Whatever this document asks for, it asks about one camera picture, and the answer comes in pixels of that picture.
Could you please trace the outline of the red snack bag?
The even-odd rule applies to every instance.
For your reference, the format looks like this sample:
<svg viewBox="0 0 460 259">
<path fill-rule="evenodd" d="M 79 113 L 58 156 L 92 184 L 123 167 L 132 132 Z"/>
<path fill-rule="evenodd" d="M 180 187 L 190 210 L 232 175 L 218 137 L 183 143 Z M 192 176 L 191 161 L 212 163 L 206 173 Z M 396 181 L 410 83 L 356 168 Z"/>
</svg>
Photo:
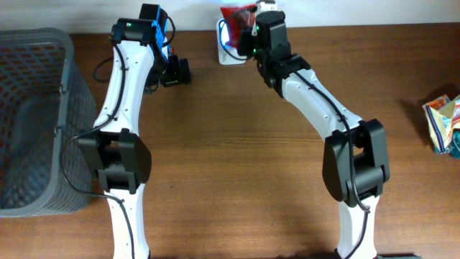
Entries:
<svg viewBox="0 0 460 259">
<path fill-rule="evenodd" d="M 254 13 L 257 6 L 249 4 L 246 6 L 222 6 L 220 8 L 223 18 L 226 20 L 228 39 L 223 44 L 230 47 L 238 47 L 242 30 L 253 26 Z"/>
</svg>

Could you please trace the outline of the yellow snack bag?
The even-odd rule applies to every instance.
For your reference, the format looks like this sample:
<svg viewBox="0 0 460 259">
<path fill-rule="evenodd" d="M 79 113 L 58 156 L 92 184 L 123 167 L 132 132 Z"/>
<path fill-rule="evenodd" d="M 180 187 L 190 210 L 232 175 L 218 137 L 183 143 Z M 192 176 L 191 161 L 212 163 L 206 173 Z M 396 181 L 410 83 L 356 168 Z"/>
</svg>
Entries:
<svg viewBox="0 0 460 259">
<path fill-rule="evenodd" d="M 422 108 L 428 122 L 434 152 L 439 155 L 449 154 L 453 131 L 459 130 L 459 96 L 438 110 L 424 105 Z"/>
</svg>

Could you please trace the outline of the blue mouthwash bottle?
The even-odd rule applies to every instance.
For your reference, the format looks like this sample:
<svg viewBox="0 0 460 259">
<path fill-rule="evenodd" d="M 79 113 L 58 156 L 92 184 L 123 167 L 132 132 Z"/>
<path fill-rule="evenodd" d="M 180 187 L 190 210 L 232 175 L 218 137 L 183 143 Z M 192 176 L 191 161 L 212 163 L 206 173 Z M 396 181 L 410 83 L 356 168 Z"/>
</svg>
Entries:
<svg viewBox="0 0 460 259">
<path fill-rule="evenodd" d="M 450 155 L 455 158 L 460 158 L 460 131 L 455 129 L 452 134 L 452 139 L 450 143 Z"/>
</svg>

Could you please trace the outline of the orange tissue pack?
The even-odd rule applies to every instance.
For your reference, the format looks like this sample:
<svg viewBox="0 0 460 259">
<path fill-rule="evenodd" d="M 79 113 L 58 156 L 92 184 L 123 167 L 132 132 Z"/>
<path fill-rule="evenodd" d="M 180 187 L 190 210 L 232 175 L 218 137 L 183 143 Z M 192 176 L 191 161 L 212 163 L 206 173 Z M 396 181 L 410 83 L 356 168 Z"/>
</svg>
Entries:
<svg viewBox="0 0 460 259">
<path fill-rule="evenodd" d="M 450 101 L 451 101 L 450 98 L 446 94 L 444 94 L 432 101 L 425 103 L 424 106 L 429 106 L 435 110 L 438 110 L 442 108 L 443 106 L 447 105 Z"/>
</svg>

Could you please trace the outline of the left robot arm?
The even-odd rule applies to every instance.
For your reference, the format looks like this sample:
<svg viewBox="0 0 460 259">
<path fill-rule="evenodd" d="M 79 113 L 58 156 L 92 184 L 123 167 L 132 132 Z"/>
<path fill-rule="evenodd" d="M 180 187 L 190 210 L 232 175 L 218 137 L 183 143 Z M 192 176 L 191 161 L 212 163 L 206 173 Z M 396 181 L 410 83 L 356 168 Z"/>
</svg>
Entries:
<svg viewBox="0 0 460 259">
<path fill-rule="evenodd" d="M 143 196 L 152 155 L 139 136 L 144 94 L 158 86 L 191 82 L 188 60 L 173 51 L 173 24 L 158 4 L 143 4 L 138 18 L 120 18 L 111 29 L 113 67 L 93 129 L 78 147 L 109 204 L 115 258 L 150 258 L 144 230 Z"/>
</svg>

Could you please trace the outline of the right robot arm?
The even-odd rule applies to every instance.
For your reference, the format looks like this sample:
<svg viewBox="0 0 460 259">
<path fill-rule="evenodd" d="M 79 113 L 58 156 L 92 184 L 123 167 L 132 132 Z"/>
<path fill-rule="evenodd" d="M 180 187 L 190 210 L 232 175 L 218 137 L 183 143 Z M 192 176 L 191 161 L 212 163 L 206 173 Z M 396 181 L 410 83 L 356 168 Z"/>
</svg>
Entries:
<svg viewBox="0 0 460 259">
<path fill-rule="evenodd" d="M 254 58 L 265 84 L 298 109 L 324 143 L 322 177 L 339 206 L 335 258 L 379 258 L 374 244 L 377 205 L 390 179 L 382 123 L 342 105 L 311 65 L 291 50 L 282 11 L 256 12 L 244 29 L 238 53 Z"/>
</svg>

